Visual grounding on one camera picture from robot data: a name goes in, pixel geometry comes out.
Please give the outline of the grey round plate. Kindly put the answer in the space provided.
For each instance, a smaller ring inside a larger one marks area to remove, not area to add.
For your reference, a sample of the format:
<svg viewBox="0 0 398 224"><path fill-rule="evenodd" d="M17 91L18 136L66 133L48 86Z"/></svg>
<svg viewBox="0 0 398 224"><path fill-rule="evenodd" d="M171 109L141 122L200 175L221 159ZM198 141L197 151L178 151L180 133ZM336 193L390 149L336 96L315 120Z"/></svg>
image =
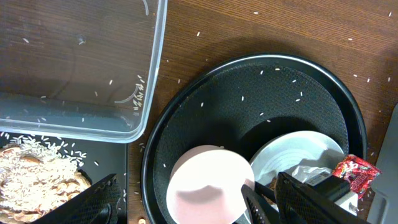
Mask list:
<svg viewBox="0 0 398 224"><path fill-rule="evenodd" d="M281 135L263 145L251 158L256 182L268 185L279 172L292 174L297 166L335 168L345 154L331 137L315 131Z"/></svg>

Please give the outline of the pink bowl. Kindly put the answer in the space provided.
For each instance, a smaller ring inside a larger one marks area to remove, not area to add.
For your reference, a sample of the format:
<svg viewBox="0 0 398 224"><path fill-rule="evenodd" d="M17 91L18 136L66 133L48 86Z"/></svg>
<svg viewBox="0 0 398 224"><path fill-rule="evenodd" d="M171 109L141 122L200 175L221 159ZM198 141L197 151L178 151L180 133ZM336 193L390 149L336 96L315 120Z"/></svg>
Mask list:
<svg viewBox="0 0 398 224"><path fill-rule="evenodd" d="M218 146L197 146L172 169L167 210L175 223L233 223L246 211L243 185L254 188L244 157Z"/></svg>

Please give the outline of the white tissue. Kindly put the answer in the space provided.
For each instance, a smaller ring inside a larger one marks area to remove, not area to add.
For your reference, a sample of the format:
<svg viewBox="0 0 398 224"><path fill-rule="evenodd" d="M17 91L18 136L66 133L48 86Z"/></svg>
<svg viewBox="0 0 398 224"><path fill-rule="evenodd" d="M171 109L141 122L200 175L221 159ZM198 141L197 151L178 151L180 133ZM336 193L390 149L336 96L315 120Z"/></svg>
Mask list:
<svg viewBox="0 0 398 224"><path fill-rule="evenodd" d="M285 171L292 177L296 178L298 181L305 183L312 177L315 177L322 172L326 172L327 174L331 174L332 170L327 167L310 167L310 166L301 166L297 165L291 167L290 169Z"/></svg>

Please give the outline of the rice and peanut pile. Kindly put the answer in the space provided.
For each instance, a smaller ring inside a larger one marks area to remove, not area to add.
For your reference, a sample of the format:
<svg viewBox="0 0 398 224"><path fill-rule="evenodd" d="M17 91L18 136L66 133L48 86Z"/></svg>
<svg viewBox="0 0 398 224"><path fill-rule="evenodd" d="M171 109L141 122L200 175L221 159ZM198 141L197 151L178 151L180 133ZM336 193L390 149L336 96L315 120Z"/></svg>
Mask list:
<svg viewBox="0 0 398 224"><path fill-rule="evenodd" d="M91 186L80 168L86 153L33 136L1 146L1 223L31 223Z"/></svg>

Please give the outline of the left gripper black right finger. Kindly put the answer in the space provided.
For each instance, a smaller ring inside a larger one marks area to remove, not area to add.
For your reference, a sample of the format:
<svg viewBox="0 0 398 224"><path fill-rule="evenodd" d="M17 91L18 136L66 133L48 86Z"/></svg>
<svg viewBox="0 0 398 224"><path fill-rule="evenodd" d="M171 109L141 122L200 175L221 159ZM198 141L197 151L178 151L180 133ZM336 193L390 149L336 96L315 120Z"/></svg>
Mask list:
<svg viewBox="0 0 398 224"><path fill-rule="evenodd" d="M241 193L255 224L367 223L286 172L278 173L275 192L256 182L253 189L244 184Z"/></svg>

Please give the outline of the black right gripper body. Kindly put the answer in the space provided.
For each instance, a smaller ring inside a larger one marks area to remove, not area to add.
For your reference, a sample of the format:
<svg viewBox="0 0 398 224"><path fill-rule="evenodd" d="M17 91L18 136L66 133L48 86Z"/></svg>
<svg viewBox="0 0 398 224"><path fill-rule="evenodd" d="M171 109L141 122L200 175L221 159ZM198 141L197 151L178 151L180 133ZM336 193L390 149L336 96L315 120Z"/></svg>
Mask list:
<svg viewBox="0 0 398 224"><path fill-rule="evenodd" d="M306 184L346 212L357 214L358 194L351 191L348 181L333 174L318 174L308 179Z"/></svg>

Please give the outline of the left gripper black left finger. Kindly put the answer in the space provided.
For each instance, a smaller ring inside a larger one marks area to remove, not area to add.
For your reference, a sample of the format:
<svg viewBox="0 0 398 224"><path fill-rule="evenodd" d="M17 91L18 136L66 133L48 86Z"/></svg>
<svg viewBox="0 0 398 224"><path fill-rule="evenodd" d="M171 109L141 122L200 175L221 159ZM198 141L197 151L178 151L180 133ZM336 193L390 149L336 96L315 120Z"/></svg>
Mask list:
<svg viewBox="0 0 398 224"><path fill-rule="evenodd" d="M110 174L32 224L117 224L121 191Z"/></svg>

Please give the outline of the red snack wrapper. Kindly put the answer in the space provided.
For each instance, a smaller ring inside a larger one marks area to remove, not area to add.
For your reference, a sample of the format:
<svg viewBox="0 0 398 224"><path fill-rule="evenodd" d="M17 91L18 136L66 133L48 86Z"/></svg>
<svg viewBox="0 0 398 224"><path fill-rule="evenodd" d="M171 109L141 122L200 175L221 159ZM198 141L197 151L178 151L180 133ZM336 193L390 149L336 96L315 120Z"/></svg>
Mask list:
<svg viewBox="0 0 398 224"><path fill-rule="evenodd" d="M353 155L347 155L333 170L333 175L349 182L350 191L362 199L370 183L381 174L371 163Z"/></svg>

